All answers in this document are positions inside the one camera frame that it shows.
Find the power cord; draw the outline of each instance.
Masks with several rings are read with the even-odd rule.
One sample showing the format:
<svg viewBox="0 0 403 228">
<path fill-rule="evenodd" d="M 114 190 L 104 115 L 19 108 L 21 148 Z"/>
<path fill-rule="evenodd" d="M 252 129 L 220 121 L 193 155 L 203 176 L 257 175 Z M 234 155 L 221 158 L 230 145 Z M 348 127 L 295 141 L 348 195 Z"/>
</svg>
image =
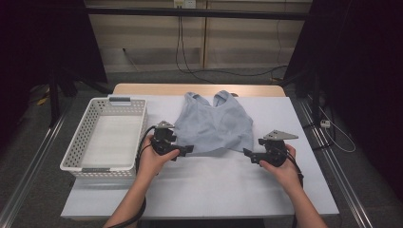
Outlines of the power cord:
<svg viewBox="0 0 403 228">
<path fill-rule="evenodd" d="M 345 148 L 341 147 L 341 146 L 336 142 L 336 139 L 333 139 L 333 137 L 329 134 L 328 128 L 330 128 L 330 126 L 329 126 L 329 127 L 323 127 L 323 128 L 325 128 L 325 133 L 329 136 L 329 138 L 330 138 L 330 140 L 333 142 L 333 144 L 335 144 L 339 149 L 341 149 L 341 150 L 344 151 L 344 152 L 347 152 L 347 153 L 353 153 L 353 152 L 355 152 L 355 143 L 353 142 L 353 140 L 352 140 L 343 130 L 341 130 L 341 129 L 331 120 L 331 118 L 329 118 L 329 117 L 326 115 L 326 112 L 323 110 L 323 108 L 319 107 L 319 110 L 320 110 L 320 112 L 323 114 L 323 116 L 326 118 L 326 120 L 329 122 L 329 124 L 331 124 L 335 129 L 337 129 L 338 131 L 340 131 L 340 132 L 352 143 L 353 149 L 348 150 L 348 149 L 345 149 Z"/>
<path fill-rule="evenodd" d="M 181 69 L 179 67 L 179 63 L 178 63 L 178 53 L 179 53 L 180 42 L 182 43 L 182 56 L 183 56 L 183 59 L 184 59 L 184 64 L 186 65 L 186 70 Z M 199 80 L 205 81 L 207 83 L 210 83 L 210 84 L 214 84 L 214 82 L 206 80 L 206 79 L 203 79 L 201 77 L 198 77 L 195 73 L 199 73 L 199 72 L 218 72 L 218 73 L 236 75 L 236 76 L 240 76 L 240 77 L 255 77 L 255 76 L 261 76 L 261 75 L 268 74 L 268 73 L 273 73 L 273 71 L 275 71 L 277 69 L 288 67 L 288 66 L 276 66 L 276 67 L 273 67 L 273 68 L 271 68 L 269 70 L 263 71 L 261 73 L 256 73 L 256 74 L 239 74 L 239 73 L 234 73 L 234 72 L 229 72 L 229 71 L 219 70 L 219 69 L 191 70 L 189 68 L 189 65 L 187 64 L 186 56 L 184 54 L 183 25 L 182 25 L 182 18 L 181 17 L 179 17 L 178 42 L 177 42 L 177 49 L 176 49 L 176 54 L 175 54 L 175 61 L 176 61 L 177 68 L 178 68 L 178 70 L 180 72 L 182 72 L 182 73 L 190 73 L 190 74 L 193 75 L 193 77 L 195 77 L 195 78 L 197 78 Z"/>
<path fill-rule="evenodd" d="M 298 179 L 299 183 L 301 184 L 301 187 L 303 187 L 303 175 L 302 171 L 300 170 L 299 166 L 297 165 L 296 159 L 287 151 L 287 159 L 294 165 L 294 167 L 297 170 L 298 174 Z M 297 228 L 297 215 L 294 215 L 293 217 L 293 225 L 292 228 Z"/>
<path fill-rule="evenodd" d="M 332 112 L 332 120 L 333 120 L 334 115 L 333 115 L 333 110 L 332 110 L 332 108 L 331 108 L 331 112 Z M 304 126 L 302 127 L 302 129 L 306 129 L 306 128 L 308 128 L 308 127 L 316 127 L 316 125 L 315 125 L 314 123 L 308 123 L 308 124 L 304 125 Z M 326 138 L 326 143 L 325 143 L 325 144 L 323 144 L 323 145 L 321 145 L 321 146 L 318 146 L 318 147 L 313 147 L 312 150 L 315 151 L 315 150 L 319 150 L 319 149 L 325 149 L 325 148 L 327 148 L 327 147 L 329 147 L 329 146 L 334 145 L 333 141 L 336 140 L 336 129 L 335 129 L 335 128 L 333 128 L 333 136 L 331 135 L 331 136 L 329 136 L 329 137 L 332 138 L 330 142 L 329 142 L 329 140 Z"/>
<path fill-rule="evenodd" d="M 287 11 L 287 0 L 284 0 L 284 11 L 283 12 L 286 12 L 286 11 Z M 279 64 L 279 55 L 281 54 L 281 50 L 282 50 L 281 41 L 279 40 L 279 31 L 278 31 L 278 24 L 279 24 L 280 21 L 281 20 L 278 20 L 277 24 L 276 24 L 277 37 L 278 37 L 278 46 L 279 46 L 277 62 L 278 62 L 279 66 L 280 66 L 280 64 Z"/>
<path fill-rule="evenodd" d="M 142 153 L 143 153 L 143 151 L 144 151 L 148 146 L 151 145 L 151 144 L 149 144 L 149 145 L 145 146 L 145 147 L 142 149 L 142 146 L 143 146 L 145 137 L 147 136 L 148 132 L 150 132 L 152 129 L 155 129 L 155 126 L 154 126 L 154 125 L 151 126 L 151 127 L 149 127 L 149 128 L 144 132 L 143 137 L 142 137 L 142 139 L 140 140 L 139 146 L 137 147 L 137 155 L 136 155 L 136 161 L 135 161 L 135 162 L 136 162 L 136 164 L 135 164 L 135 165 L 136 165 L 136 166 L 135 166 L 135 167 L 136 167 L 136 175 L 137 175 L 137 173 L 139 172 L 140 158 L 141 158 L 141 156 L 142 156 Z M 139 220 L 139 219 L 142 217 L 142 215 L 143 215 L 143 213 L 144 213 L 144 211 L 145 211 L 146 205 L 147 205 L 147 202 L 146 202 L 146 199 L 144 198 L 144 201 L 143 201 L 142 207 L 140 208 L 140 211 L 139 211 L 133 218 L 130 218 L 130 219 L 128 219 L 128 220 L 126 220 L 126 221 L 124 221 L 124 222 L 121 222 L 121 223 L 119 223 L 119 224 L 110 226 L 109 228 L 125 228 L 126 226 L 128 226 L 128 225 L 130 225 L 130 224 L 136 222 L 137 220 Z"/>
</svg>

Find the hand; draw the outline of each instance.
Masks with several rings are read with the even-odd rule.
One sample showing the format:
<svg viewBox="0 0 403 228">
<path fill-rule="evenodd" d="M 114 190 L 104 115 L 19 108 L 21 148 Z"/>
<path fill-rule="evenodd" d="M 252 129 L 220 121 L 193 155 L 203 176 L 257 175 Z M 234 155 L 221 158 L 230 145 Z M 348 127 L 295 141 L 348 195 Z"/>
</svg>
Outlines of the hand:
<svg viewBox="0 0 403 228">
<path fill-rule="evenodd" d="M 295 158 L 296 149 L 289 144 L 285 144 L 285 147 L 287 147 L 290 154 Z M 293 188 L 300 187 L 297 169 L 288 159 L 280 167 L 275 167 L 267 161 L 260 161 L 259 164 L 276 177 L 276 180 L 281 184 L 286 192 Z"/>
<path fill-rule="evenodd" d="M 153 179 L 158 173 L 160 173 L 163 165 L 174 159 L 179 155 L 179 150 L 173 150 L 165 155 L 159 155 L 151 146 L 150 139 L 153 135 L 148 135 L 143 143 L 142 149 L 144 150 L 140 157 L 140 167 L 137 176 L 147 177 Z"/>
</svg>

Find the gray floor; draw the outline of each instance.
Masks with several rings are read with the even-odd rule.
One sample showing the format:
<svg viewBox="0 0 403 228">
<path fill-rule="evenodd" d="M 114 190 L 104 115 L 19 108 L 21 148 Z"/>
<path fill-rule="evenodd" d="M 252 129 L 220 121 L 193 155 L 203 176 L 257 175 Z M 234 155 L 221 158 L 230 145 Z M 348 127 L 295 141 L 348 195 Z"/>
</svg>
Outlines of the gray floor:
<svg viewBox="0 0 403 228">
<path fill-rule="evenodd" d="M 259 73 L 265 69 L 235 70 L 237 73 Z M 281 77 L 281 69 L 274 72 L 274 78 Z M 256 77 L 240 77 L 218 72 L 199 73 L 199 77 L 213 81 L 217 84 L 250 84 L 269 85 L 273 81 L 270 74 Z M 178 71 L 158 71 L 146 73 L 114 73 L 109 74 L 108 87 L 114 87 L 119 82 L 128 83 L 205 83 L 190 74 Z M 72 107 L 66 115 L 56 140 L 50 147 L 45 162 L 39 169 L 29 192 L 21 204 L 21 208 L 13 221 L 12 227 L 100 227 L 104 220 L 98 221 L 73 221 L 60 218 L 64 203 L 70 191 L 74 178 L 59 168 L 69 141 L 74 134 L 89 100 L 93 97 L 104 97 L 87 85 L 77 83 L 79 93 L 74 99 L 64 98 L 60 93 L 62 108 L 72 101 Z M 45 88 L 39 88 L 32 92 L 33 101 L 39 99 Z M 287 96 L 292 99 L 296 112 L 302 125 L 308 124 L 301 110 L 300 103 L 306 100 L 296 98 L 293 85 L 285 87 Z M 29 104 L 29 109 L 22 118 L 17 131 L 6 148 L 5 155 L 0 160 L 0 206 L 6 205 L 12 196 L 19 180 L 25 174 L 27 167 L 34 158 L 37 149 L 48 132 L 49 101 L 43 105 Z M 348 132 L 343 122 L 336 117 L 336 124 Z M 306 134 L 312 147 L 317 147 L 312 129 L 306 128 Z M 348 147 L 349 142 L 337 133 L 337 142 Z M 403 206 L 396 199 L 388 184 L 376 172 L 365 157 L 365 152 L 357 146 L 354 153 L 345 153 L 332 146 L 336 158 L 339 161 L 347 179 L 361 200 L 365 211 L 374 227 L 402 227 Z M 337 184 L 331 166 L 321 150 L 315 150 L 317 160 L 322 172 L 328 181 L 329 187 L 335 198 L 340 215 L 324 217 L 329 227 L 360 227 L 352 213 L 351 205 L 345 199 L 343 192 Z M 265 221 L 266 227 L 291 227 L 292 218 L 270 218 Z"/>
</svg>

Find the person's right hand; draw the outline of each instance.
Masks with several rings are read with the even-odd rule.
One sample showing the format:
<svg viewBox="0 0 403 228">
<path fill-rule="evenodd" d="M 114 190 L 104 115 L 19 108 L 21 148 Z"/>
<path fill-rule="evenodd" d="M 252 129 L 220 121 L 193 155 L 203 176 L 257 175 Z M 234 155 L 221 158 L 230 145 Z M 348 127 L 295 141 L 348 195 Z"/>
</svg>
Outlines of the person's right hand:
<svg viewBox="0 0 403 228">
<path fill-rule="evenodd" d="M 287 147 L 290 154 L 295 158 L 296 149 L 289 144 L 285 144 L 285 147 Z M 260 161 L 259 164 L 276 177 L 276 180 L 286 192 L 300 186 L 297 169 L 288 159 L 280 167 L 275 167 L 267 161 Z"/>
</svg>

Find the person's left hand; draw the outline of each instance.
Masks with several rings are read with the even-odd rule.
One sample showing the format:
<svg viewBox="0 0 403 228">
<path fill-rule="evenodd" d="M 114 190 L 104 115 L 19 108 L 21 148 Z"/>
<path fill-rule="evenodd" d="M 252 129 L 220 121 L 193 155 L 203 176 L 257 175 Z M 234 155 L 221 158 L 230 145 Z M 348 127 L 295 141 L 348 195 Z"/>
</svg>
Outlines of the person's left hand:
<svg viewBox="0 0 403 228">
<path fill-rule="evenodd" d="M 143 143 L 142 149 L 144 150 L 140 157 L 140 167 L 137 176 L 144 176 L 153 179 L 163 168 L 163 165 L 174 159 L 179 155 L 179 150 L 172 150 L 171 152 L 159 155 L 154 151 L 151 146 L 150 139 L 153 135 L 148 135 Z"/>
</svg>

